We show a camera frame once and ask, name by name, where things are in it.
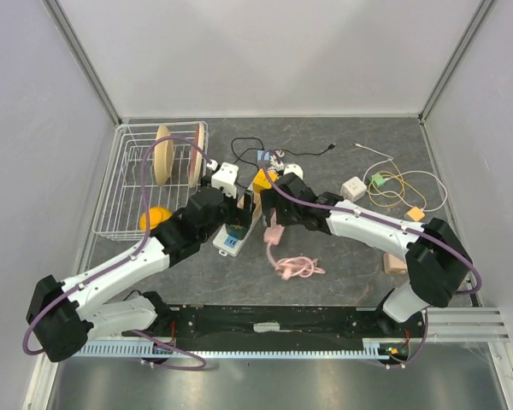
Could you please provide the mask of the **dark green cube socket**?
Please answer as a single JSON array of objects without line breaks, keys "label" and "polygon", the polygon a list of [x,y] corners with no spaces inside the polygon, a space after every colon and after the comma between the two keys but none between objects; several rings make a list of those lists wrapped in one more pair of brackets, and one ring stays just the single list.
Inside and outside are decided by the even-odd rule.
[{"label": "dark green cube socket", "polygon": [[243,225],[226,225],[227,235],[237,240],[245,238],[249,228]]}]

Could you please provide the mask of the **yellow cube socket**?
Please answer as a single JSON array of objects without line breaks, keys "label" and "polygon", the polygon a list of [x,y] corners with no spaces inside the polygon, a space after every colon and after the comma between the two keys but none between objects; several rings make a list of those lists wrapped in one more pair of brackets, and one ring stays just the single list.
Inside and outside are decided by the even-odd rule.
[{"label": "yellow cube socket", "polygon": [[271,183],[265,175],[262,168],[259,169],[256,176],[251,182],[251,188],[254,193],[259,194],[262,190],[269,190],[272,188]]}]

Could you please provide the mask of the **pink long power strip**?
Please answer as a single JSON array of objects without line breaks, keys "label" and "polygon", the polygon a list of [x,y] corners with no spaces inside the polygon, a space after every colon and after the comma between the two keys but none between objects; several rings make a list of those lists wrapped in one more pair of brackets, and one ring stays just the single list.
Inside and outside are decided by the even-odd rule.
[{"label": "pink long power strip", "polygon": [[277,246],[280,243],[285,227],[277,223],[276,214],[273,214],[263,235],[263,241],[270,246]]}]

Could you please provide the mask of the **white multicolour power strip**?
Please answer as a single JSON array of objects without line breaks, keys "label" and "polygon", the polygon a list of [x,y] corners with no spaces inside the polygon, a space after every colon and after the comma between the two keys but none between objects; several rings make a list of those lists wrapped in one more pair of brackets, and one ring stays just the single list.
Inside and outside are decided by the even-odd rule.
[{"label": "white multicolour power strip", "polygon": [[252,221],[251,226],[242,240],[237,240],[227,235],[226,226],[223,225],[213,239],[213,246],[218,249],[218,252],[222,256],[236,257],[239,251],[243,248],[247,238],[253,231],[258,221]]}]

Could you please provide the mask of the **white cube socket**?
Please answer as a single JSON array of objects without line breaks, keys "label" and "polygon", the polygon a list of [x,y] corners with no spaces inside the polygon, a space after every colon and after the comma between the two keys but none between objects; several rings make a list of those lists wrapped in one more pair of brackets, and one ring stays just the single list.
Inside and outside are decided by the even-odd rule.
[{"label": "white cube socket", "polygon": [[356,202],[367,192],[367,185],[358,176],[345,181],[340,188],[340,195],[348,201]]}]

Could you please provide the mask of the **beige wooden cube socket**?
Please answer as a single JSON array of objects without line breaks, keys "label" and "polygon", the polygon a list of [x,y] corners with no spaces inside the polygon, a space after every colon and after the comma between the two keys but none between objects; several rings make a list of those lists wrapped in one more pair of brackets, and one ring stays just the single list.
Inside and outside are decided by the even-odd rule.
[{"label": "beige wooden cube socket", "polygon": [[262,201],[259,196],[255,196],[252,220],[258,221],[261,217],[262,217]]}]

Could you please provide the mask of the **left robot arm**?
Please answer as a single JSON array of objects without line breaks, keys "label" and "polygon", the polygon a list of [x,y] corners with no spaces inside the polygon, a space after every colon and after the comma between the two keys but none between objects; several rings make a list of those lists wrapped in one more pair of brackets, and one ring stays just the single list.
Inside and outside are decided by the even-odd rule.
[{"label": "left robot arm", "polygon": [[110,303],[109,299],[195,255],[222,226],[250,226],[254,207],[250,190],[237,197],[204,186],[189,197],[185,207],[116,257],[62,281],[51,275],[41,278],[27,310],[24,352],[35,353],[28,346],[35,336],[40,353],[61,362],[98,337],[106,325],[119,332],[146,330],[152,336],[163,335],[171,317],[157,293],[145,293],[132,302]]}]

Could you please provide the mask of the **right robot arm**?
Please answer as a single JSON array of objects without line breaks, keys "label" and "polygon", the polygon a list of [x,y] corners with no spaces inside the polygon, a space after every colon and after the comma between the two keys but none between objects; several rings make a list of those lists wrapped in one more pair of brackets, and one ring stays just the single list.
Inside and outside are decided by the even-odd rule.
[{"label": "right robot arm", "polygon": [[260,197],[268,226],[276,222],[347,237],[407,265],[408,281],[385,296],[374,315],[375,328],[384,336],[396,335],[423,308],[448,307],[473,267],[456,233],[438,218],[428,223],[398,220],[332,192],[318,196],[294,173],[281,176]]}]

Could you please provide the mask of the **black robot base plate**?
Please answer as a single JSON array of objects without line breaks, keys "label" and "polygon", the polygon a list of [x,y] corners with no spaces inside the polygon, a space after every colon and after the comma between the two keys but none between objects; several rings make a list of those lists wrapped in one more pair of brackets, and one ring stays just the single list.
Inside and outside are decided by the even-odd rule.
[{"label": "black robot base plate", "polygon": [[362,347],[364,339],[415,341],[421,313],[399,324],[374,307],[176,305],[144,333],[184,350]]}]

